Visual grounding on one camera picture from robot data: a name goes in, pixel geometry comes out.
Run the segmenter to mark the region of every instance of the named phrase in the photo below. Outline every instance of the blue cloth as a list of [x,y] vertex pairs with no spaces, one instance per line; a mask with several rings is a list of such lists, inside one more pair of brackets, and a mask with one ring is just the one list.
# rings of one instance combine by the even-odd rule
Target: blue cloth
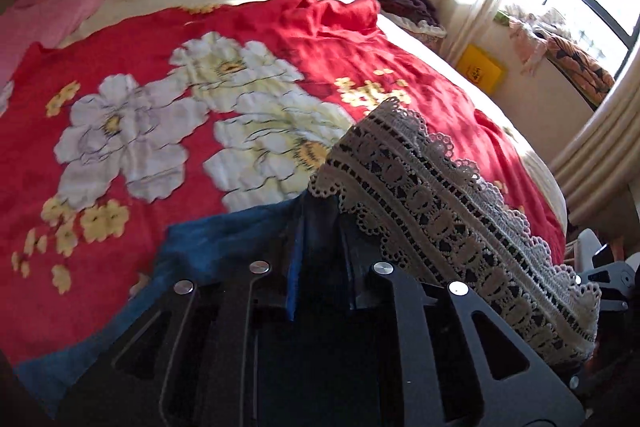
[[219,282],[255,261],[265,241],[298,218],[303,196],[169,227],[150,283],[103,330],[75,346],[21,363],[16,375],[55,417],[66,390],[177,280]]

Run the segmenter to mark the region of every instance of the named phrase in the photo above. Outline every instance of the folded clothes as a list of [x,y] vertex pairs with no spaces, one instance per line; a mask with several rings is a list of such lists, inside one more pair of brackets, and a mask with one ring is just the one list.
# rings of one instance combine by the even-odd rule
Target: folded clothes
[[426,21],[429,26],[439,26],[435,6],[429,0],[378,0],[385,12],[409,19],[418,24]]

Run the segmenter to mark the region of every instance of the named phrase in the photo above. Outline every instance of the white lace fabric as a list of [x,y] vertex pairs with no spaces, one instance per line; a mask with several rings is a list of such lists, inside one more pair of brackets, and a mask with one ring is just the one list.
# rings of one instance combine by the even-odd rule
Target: white lace fabric
[[390,98],[353,126],[309,181],[381,237],[382,256],[421,282],[468,284],[549,365],[587,359],[600,307],[597,285],[553,266],[526,216],[504,210],[475,163],[452,161],[449,136]]

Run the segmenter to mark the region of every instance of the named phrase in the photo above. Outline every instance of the pink cloth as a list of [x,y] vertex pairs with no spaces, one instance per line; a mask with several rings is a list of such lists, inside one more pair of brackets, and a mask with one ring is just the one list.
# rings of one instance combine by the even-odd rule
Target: pink cloth
[[11,79],[27,48],[54,48],[104,0],[16,0],[0,15],[0,89]]

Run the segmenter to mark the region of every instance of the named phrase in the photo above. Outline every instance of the bed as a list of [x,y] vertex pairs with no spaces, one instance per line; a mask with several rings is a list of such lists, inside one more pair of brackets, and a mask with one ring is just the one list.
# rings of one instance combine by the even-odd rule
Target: bed
[[[68,103],[46,117],[65,89]],[[0,120],[0,171],[12,179],[0,197],[12,209],[0,225],[0,320],[12,333],[0,349],[16,364],[95,333],[150,271],[167,226],[294,197],[390,96],[451,135],[461,158],[476,156],[561,259],[566,207],[551,172],[375,1],[106,0],[58,50],[30,49]],[[130,118],[113,109],[123,104]],[[116,143],[127,118],[137,127]],[[96,154],[94,171],[78,164]]]

